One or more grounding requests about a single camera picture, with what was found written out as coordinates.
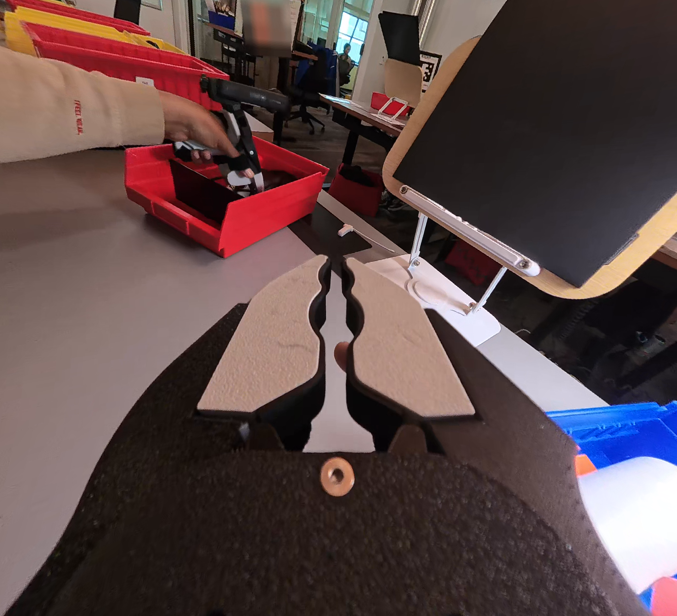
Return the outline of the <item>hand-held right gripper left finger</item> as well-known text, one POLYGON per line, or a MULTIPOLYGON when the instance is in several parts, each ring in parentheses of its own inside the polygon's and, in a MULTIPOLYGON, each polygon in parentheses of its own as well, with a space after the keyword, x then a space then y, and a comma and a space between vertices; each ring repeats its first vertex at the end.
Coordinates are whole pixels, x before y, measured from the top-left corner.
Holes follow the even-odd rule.
POLYGON ((266 285, 247 304, 197 412, 272 426, 278 437, 309 437, 324 405, 331 263, 317 255, 266 285))

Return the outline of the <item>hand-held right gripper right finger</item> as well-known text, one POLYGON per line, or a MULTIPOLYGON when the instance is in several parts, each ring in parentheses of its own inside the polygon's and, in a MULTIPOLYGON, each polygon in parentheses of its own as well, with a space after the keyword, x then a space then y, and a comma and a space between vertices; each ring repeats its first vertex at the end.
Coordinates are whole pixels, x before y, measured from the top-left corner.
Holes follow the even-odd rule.
POLYGON ((357 259, 343 261, 346 401, 372 437, 394 437, 403 425, 474 417, 463 387, 426 311, 402 287, 357 259))

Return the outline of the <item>red plastic parts bin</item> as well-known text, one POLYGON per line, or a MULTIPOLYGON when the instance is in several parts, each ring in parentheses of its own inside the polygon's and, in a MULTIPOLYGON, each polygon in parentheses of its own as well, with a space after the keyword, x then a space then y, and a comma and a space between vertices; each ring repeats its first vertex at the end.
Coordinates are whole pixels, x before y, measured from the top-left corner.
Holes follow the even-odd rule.
MULTIPOLYGON (((243 202, 232 203, 227 208, 221 226, 195 214, 175 198, 169 160, 181 160, 173 154, 173 146, 169 144, 125 151, 124 185, 127 196, 147 214, 217 256, 232 256, 311 214, 328 174, 328 168, 324 165, 257 137, 253 140, 262 171, 283 170, 292 173, 297 180, 244 197, 243 202)), ((216 165, 183 163, 226 187, 216 165)))

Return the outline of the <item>blue plastic parts bin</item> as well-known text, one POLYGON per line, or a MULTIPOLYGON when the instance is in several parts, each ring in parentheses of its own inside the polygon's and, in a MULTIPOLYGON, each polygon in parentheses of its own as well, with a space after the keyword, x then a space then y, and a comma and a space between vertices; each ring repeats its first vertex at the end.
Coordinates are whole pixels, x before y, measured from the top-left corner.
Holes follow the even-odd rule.
MULTIPOLYGON (((664 406, 648 402, 552 411, 548 416, 597 470, 637 457, 653 457, 676 466, 675 401, 664 406)), ((649 612, 652 586, 637 595, 649 612)))

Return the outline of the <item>person's left forearm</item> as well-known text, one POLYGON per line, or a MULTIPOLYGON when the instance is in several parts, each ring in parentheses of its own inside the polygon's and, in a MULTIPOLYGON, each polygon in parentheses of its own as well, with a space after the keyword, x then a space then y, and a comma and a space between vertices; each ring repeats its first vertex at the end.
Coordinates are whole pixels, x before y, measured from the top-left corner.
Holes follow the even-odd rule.
POLYGON ((157 89, 1 48, 1 163, 160 144, 157 89))

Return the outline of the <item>person's left hand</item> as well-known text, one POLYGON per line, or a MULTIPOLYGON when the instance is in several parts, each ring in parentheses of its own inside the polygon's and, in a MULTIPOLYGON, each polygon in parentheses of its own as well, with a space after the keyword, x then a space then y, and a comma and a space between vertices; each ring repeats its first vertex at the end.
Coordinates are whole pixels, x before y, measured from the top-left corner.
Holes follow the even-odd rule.
POLYGON ((206 109, 185 98, 164 91, 157 92, 157 108, 152 113, 154 139, 159 143, 159 113, 163 114, 164 138, 171 141, 191 141, 202 148, 193 149, 191 158, 203 164, 215 162, 216 152, 224 155, 227 164, 236 164, 236 171, 245 178, 253 178, 251 168, 245 168, 240 153, 226 135, 223 125, 206 109))

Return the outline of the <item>wooden table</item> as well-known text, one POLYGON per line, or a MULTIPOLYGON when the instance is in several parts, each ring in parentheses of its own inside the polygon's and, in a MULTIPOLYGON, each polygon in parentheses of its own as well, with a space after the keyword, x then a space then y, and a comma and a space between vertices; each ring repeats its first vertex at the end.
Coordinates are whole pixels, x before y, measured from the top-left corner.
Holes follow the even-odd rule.
POLYGON ((252 116, 250 113, 245 111, 244 114, 254 137, 269 143, 274 142, 274 130, 272 128, 261 122, 258 118, 252 116))

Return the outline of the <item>dark desk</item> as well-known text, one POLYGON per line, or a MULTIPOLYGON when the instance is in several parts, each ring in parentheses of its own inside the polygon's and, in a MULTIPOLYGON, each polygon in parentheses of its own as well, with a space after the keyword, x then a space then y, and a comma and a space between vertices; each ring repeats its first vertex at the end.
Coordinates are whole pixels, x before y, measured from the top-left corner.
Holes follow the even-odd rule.
POLYGON ((316 54, 293 50, 290 56, 261 56, 248 51, 244 38, 231 29, 203 22, 207 39, 213 41, 217 52, 215 59, 203 58, 215 68, 222 70, 230 79, 265 90, 287 94, 294 83, 294 73, 301 62, 317 62, 316 54))

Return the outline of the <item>blue office chair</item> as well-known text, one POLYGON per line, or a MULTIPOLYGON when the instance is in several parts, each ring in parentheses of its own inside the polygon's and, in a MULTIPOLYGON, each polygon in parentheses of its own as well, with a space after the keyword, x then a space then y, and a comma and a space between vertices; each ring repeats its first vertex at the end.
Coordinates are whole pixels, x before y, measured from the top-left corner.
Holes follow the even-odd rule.
POLYGON ((321 133, 325 132, 325 124, 309 113, 309 108, 325 108, 329 112, 329 104, 323 95, 336 96, 337 93, 337 55, 334 50, 327 49, 323 44, 317 45, 312 41, 307 43, 308 54, 314 60, 302 58, 298 63, 293 79, 286 88, 290 100, 290 112, 285 118, 284 127, 295 119, 309 126, 310 135, 315 134, 314 125, 320 126, 321 133))

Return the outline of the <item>red fabric bag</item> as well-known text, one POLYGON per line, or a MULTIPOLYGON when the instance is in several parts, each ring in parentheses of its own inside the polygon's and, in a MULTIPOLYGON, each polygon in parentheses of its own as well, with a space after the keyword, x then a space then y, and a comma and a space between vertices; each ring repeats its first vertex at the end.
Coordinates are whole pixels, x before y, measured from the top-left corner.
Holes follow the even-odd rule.
POLYGON ((477 287, 492 281, 502 268, 494 259, 461 239, 453 243, 444 263, 477 287))
POLYGON ((358 165, 340 164, 328 194, 356 214, 375 217, 384 189, 381 174, 365 171, 358 165))

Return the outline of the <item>wooden desk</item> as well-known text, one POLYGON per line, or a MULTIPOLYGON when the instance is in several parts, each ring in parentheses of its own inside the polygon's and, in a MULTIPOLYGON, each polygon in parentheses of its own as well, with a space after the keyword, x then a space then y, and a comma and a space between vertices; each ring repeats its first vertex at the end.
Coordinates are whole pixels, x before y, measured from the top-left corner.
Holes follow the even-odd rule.
POLYGON ((355 149, 360 138, 378 145, 385 150, 385 153, 388 153, 408 121, 406 111, 403 111, 402 115, 389 116, 349 99, 325 94, 319 96, 332 108, 333 122, 349 132, 342 165, 353 164, 355 149))

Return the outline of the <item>red ribbed crate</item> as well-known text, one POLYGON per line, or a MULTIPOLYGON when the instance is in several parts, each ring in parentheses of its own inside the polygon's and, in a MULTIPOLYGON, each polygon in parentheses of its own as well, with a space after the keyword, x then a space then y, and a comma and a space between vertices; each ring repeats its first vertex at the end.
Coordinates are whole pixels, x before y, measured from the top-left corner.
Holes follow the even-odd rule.
POLYGON ((125 45, 119 53, 105 53, 48 44, 37 55, 88 72, 99 72, 112 78, 153 86, 187 98, 211 111, 220 111, 222 107, 201 91, 200 78, 228 79, 226 74, 193 56, 136 45, 125 45))
POLYGON ((5 0, 5 1, 13 8, 13 10, 16 10, 17 8, 32 9, 34 11, 41 11, 61 17, 69 17, 71 19, 77 19, 89 23, 95 23, 98 25, 111 27, 116 29, 117 31, 135 33, 144 36, 151 35, 147 30, 143 29, 138 24, 135 24, 133 22, 108 17, 106 15, 96 14, 94 12, 82 11, 78 8, 74 8, 72 6, 56 2, 55 0, 5 0))

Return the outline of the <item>small red bin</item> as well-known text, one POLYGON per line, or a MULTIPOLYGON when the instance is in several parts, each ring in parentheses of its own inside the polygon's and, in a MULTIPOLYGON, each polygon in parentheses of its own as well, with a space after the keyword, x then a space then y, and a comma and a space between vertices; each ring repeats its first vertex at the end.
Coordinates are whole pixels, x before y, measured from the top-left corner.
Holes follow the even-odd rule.
POLYGON ((388 120, 404 120, 410 115, 414 107, 408 101, 397 96, 373 92, 370 108, 375 110, 377 115, 384 116, 388 120))

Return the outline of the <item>black board with wooden rim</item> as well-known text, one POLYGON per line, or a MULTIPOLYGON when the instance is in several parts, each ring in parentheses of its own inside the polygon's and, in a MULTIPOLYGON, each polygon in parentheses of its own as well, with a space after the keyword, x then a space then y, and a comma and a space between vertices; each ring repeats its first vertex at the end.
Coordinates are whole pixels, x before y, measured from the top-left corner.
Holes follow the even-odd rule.
POLYGON ((383 178, 545 293, 615 289, 676 233, 676 0, 506 0, 383 178))
POLYGON ((378 21, 386 47, 384 88, 388 98, 415 109, 422 96, 423 72, 419 49, 419 18, 383 11, 378 21))

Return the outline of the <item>framed marker sign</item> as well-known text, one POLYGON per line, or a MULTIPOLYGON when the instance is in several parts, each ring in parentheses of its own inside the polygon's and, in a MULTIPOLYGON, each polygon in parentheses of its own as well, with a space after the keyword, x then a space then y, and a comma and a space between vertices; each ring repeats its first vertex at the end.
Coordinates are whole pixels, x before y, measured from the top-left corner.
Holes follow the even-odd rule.
POLYGON ((437 53, 430 53, 424 50, 420 51, 420 67, 422 70, 422 89, 421 92, 424 94, 432 80, 436 77, 436 74, 439 70, 439 66, 442 62, 442 55, 437 53))

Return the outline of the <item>yellow crate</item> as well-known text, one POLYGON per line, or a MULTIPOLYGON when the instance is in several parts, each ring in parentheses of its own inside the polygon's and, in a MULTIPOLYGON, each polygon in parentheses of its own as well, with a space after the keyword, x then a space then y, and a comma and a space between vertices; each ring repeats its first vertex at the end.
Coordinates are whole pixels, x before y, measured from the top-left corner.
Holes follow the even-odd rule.
POLYGON ((136 45, 184 54, 178 47, 152 36, 24 7, 7 13, 4 24, 9 48, 33 56, 48 44, 105 53, 119 53, 125 45, 136 45))

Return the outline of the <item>white roll with blue core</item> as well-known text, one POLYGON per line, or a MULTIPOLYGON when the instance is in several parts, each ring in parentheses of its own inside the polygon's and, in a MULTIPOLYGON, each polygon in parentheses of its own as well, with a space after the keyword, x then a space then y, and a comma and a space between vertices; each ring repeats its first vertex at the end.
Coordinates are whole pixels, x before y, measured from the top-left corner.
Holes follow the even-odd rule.
POLYGON ((637 457, 578 477, 588 517, 636 595, 676 574, 676 466, 637 457))

